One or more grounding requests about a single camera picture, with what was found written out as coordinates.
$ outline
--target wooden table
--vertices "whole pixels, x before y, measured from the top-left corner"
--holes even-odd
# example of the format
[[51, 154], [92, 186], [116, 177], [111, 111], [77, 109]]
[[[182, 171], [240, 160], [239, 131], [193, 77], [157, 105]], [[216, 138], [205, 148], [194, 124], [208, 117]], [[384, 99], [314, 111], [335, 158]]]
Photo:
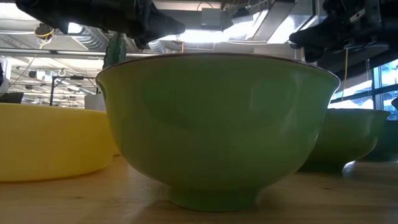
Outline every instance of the wooden table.
[[398, 223], [398, 162], [356, 162], [343, 176], [294, 174], [263, 190], [257, 205], [205, 213], [167, 200], [167, 186], [122, 157], [69, 179], [0, 184], [0, 224]]

